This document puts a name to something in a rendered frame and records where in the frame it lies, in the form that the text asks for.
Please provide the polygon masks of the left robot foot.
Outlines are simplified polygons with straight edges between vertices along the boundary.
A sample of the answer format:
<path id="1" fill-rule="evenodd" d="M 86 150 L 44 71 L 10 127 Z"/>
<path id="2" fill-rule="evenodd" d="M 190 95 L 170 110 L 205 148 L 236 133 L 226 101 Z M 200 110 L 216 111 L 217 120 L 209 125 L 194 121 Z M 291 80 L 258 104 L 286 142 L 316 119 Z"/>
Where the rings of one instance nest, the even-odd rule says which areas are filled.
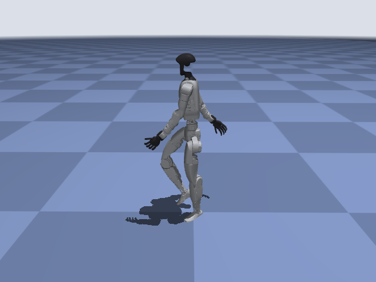
<path id="1" fill-rule="evenodd" d="M 185 217 L 183 220 L 185 221 L 185 222 L 191 222 L 191 221 L 193 221 L 194 219 L 196 219 L 196 218 L 198 218 L 200 215 L 202 215 L 203 214 L 203 211 L 202 210 L 200 210 L 201 212 L 199 213 L 199 214 L 196 214 L 196 212 L 192 212 L 191 214 L 189 214 L 187 217 Z"/>

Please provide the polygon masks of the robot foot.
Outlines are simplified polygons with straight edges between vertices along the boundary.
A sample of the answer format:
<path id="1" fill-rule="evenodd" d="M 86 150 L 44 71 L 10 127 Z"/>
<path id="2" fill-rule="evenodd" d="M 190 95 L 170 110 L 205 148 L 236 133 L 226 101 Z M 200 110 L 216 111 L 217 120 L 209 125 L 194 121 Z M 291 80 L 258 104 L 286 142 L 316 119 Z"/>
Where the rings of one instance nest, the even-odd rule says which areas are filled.
<path id="1" fill-rule="evenodd" d="M 185 222 L 191 222 L 191 221 L 193 221 L 194 219 L 196 219 L 196 218 L 198 218 L 200 215 L 202 215 L 203 214 L 203 211 L 202 210 L 200 210 L 201 212 L 199 213 L 199 214 L 196 214 L 196 212 L 192 212 L 191 214 L 189 214 L 187 217 L 185 217 L 183 220 L 185 221 Z"/>
<path id="2" fill-rule="evenodd" d="M 185 193 L 185 192 L 184 192 Z M 183 203 L 186 199 L 188 199 L 190 197 L 190 191 L 189 189 L 186 190 L 186 194 L 180 196 L 180 199 L 177 201 L 177 205 L 180 205 L 181 203 Z"/>

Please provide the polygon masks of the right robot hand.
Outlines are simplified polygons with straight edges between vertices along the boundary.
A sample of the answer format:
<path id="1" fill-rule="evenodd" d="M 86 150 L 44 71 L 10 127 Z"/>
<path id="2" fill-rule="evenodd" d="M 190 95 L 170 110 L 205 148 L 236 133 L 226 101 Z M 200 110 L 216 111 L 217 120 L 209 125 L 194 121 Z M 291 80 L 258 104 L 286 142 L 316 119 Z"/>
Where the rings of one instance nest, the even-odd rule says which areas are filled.
<path id="1" fill-rule="evenodd" d="M 222 124 L 221 121 L 216 120 L 216 118 L 213 115 L 211 115 L 211 117 L 214 119 L 214 121 L 212 121 L 211 124 L 213 124 L 216 134 L 217 134 L 216 129 L 218 129 L 220 131 L 221 135 L 222 135 L 222 132 L 223 132 L 223 134 L 226 133 L 227 127 L 224 124 Z M 222 132 L 221 132 L 221 130 L 222 130 Z"/>

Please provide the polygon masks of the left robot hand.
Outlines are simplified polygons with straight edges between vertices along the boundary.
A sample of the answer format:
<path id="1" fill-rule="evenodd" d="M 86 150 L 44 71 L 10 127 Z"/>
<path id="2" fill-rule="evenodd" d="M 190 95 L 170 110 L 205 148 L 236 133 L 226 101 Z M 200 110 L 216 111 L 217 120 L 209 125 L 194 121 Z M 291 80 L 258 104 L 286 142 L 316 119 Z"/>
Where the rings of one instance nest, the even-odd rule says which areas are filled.
<path id="1" fill-rule="evenodd" d="M 146 147 L 148 147 L 149 149 L 152 149 L 154 150 L 159 144 L 160 144 L 160 141 L 162 141 L 163 139 L 161 137 L 159 137 L 159 135 L 162 133 L 163 131 L 161 130 L 156 136 L 153 136 L 153 137 L 150 137 L 150 138 L 145 138 L 145 140 L 150 140 L 149 142 L 145 143 Z M 150 143 L 150 144 L 149 144 Z M 149 145 L 148 145 L 149 144 Z M 152 146 L 151 146 L 152 145 Z M 154 146 L 154 148 L 152 148 Z"/>

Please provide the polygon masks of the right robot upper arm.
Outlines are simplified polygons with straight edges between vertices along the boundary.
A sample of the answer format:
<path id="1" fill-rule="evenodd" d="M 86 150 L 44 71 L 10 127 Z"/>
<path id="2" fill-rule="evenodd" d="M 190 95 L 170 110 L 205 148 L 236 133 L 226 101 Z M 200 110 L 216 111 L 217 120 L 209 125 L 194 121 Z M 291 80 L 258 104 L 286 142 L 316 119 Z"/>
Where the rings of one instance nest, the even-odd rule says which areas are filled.
<path id="1" fill-rule="evenodd" d="M 199 93 L 199 101 L 200 101 L 200 107 L 201 107 L 203 104 L 203 100 L 202 100 L 202 97 L 200 96 L 200 93 Z"/>

